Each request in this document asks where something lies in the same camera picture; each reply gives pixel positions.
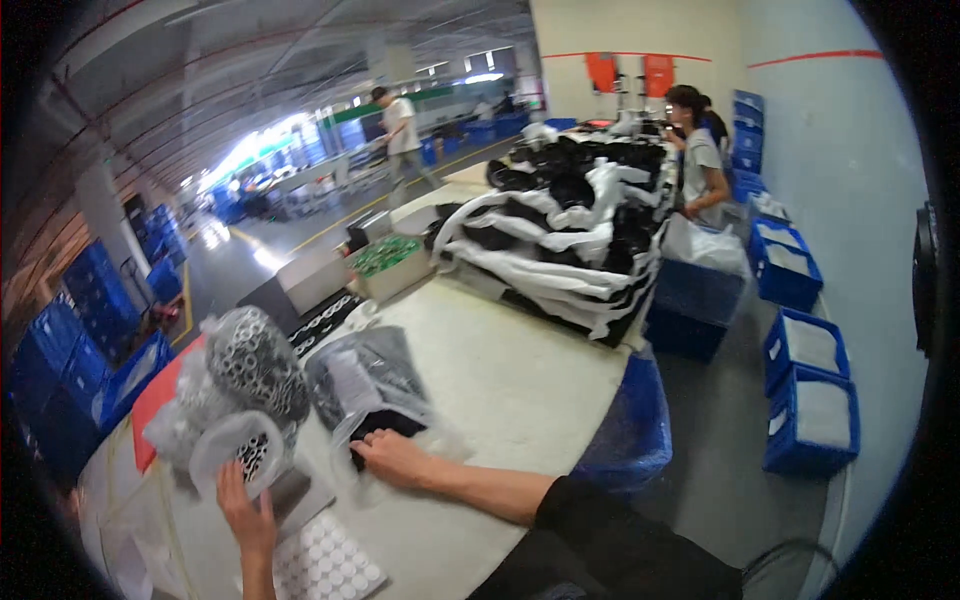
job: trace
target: ceiling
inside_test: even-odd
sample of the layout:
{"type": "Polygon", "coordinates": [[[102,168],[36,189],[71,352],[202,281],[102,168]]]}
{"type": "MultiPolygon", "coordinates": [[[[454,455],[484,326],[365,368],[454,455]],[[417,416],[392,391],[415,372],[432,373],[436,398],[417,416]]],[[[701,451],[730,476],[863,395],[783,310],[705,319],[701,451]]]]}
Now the ceiling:
{"type": "Polygon", "coordinates": [[[369,38],[409,44],[420,68],[534,37],[522,0],[87,4],[41,74],[14,157],[21,177],[4,181],[5,222],[23,224],[4,236],[5,281],[48,262],[52,246],[73,247],[58,242],[92,160],[109,159],[121,197],[173,195],[248,132],[369,90],[369,38]]]}

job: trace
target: red mat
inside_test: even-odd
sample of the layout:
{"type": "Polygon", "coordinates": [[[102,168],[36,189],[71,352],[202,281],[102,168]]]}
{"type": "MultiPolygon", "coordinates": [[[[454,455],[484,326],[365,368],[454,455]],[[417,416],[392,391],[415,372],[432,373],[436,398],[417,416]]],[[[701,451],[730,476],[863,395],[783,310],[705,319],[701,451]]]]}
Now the red mat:
{"type": "Polygon", "coordinates": [[[143,394],[136,399],[131,410],[131,424],[133,426],[133,457],[136,468],[143,473],[156,458],[156,450],[149,442],[143,439],[143,428],[147,426],[160,407],[174,399],[177,394],[177,377],[183,366],[183,357],[188,352],[204,345],[204,336],[201,335],[186,347],[163,371],[156,374],[143,394]]]}

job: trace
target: black hair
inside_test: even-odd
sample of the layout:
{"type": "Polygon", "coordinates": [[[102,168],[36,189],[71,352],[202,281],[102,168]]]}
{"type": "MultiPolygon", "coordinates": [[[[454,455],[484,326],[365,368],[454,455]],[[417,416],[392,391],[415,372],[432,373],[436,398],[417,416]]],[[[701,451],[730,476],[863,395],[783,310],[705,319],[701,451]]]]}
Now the black hair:
{"type": "Polygon", "coordinates": [[[678,107],[693,111],[693,127],[697,127],[704,118],[705,96],[693,85],[674,85],[666,92],[666,101],[678,107]]]}

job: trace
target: floor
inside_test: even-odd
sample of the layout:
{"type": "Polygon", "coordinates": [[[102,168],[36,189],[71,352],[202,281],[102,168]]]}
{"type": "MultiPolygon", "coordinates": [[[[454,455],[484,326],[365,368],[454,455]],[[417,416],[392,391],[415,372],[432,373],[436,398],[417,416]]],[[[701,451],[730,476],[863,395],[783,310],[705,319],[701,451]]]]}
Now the floor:
{"type": "MultiPolygon", "coordinates": [[[[510,140],[447,156],[438,176],[506,153],[510,140]]],[[[430,191],[425,181],[408,188],[413,199],[430,191]]],[[[185,265],[190,315],[175,340],[182,349],[199,335],[200,321],[232,308],[273,276],[277,265],[306,245],[333,248],[346,240],[344,223],[372,208],[386,208],[387,186],[331,197],[330,208],[288,223],[248,220],[191,242],[185,265]]],[[[637,498],[644,514],[669,524],[728,564],[744,566],[779,541],[816,540],[823,520],[826,484],[788,480],[763,472],[767,400],[763,396],[760,344],[776,306],[750,287],[738,316],[709,365],[658,354],[673,432],[674,458],[637,498]]],[[[747,598],[794,598],[809,557],[771,567],[747,590],[747,598]]]]}

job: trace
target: pants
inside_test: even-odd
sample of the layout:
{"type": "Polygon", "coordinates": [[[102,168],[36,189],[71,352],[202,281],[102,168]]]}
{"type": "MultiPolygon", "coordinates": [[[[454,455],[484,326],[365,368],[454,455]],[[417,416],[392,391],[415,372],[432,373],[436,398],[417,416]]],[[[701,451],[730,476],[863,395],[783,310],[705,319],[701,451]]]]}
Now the pants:
{"type": "Polygon", "coordinates": [[[420,150],[411,150],[409,152],[401,152],[395,155],[389,155],[388,159],[390,160],[390,174],[393,180],[393,187],[396,189],[404,181],[403,178],[403,163],[406,162],[430,184],[430,187],[437,189],[440,187],[440,182],[437,181],[437,178],[433,176],[432,173],[423,165],[423,161],[420,159],[420,150]]]}

